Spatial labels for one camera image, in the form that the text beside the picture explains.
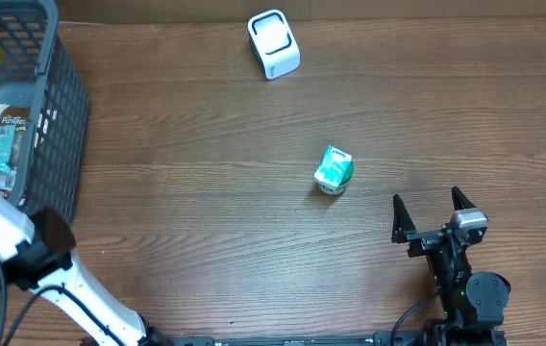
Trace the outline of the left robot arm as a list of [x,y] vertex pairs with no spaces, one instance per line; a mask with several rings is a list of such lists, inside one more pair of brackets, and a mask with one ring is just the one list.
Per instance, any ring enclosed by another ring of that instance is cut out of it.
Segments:
[[111,295],[87,270],[64,218],[52,208],[28,216],[0,197],[0,344],[7,345],[27,313],[5,326],[8,287],[32,291],[85,330],[96,345],[166,345],[168,339]]

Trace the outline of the green lid white jar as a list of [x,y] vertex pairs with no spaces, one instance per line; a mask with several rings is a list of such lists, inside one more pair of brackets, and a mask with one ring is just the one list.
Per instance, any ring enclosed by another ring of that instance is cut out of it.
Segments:
[[336,188],[329,188],[321,183],[318,183],[318,187],[326,194],[328,195],[339,195],[341,193],[343,193],[347,187],[347,185],[349,184],[349,182],[351,181],[352,179],[352,176],[353,176],[353,173],[354,173],[354,164],[351,162],[349,164],[349,167],[348,169],[346,170],[346,172],[344,173],[344,176],[340,182],[340,185]]

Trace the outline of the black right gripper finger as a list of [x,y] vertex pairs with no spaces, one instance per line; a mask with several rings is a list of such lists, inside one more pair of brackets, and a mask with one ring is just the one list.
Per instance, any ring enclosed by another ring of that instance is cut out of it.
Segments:
[[399,194],[393,196],[393,235],[410,235],[416,232],[416,227]]
[[452,200],[455,210],[474,209],[475,205],[464,195],[458,186],[453,186],[451,189]]

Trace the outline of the teal Kleenex tissue pack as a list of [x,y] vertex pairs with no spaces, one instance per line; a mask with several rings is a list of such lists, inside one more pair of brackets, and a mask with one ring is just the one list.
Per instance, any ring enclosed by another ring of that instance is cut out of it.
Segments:
[[312,179],[316,184],[321,183],[329,188],[336,188],[340,185],[351,162],[353,157],[350,154],[329,146]]

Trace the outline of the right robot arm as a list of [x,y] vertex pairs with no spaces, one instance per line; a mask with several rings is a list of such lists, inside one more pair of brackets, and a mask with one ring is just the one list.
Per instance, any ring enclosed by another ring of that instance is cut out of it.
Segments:
[[[391,241],[408,244],[408,256],[424,257],[434,277],[435,293],[408,309],[390,331],[391,345],[506,345],[505,334],[497,327],[504,322],[511,285],[493,272],[476,272],[466,250],[484,239],[488,217],[454,186],[454,212],[449,222],[437,230],[419,232],[400,195],[393,196]],[[402,340],[399,328],[412,313],[438,298],[444,317],[429,320],[422,330]]]

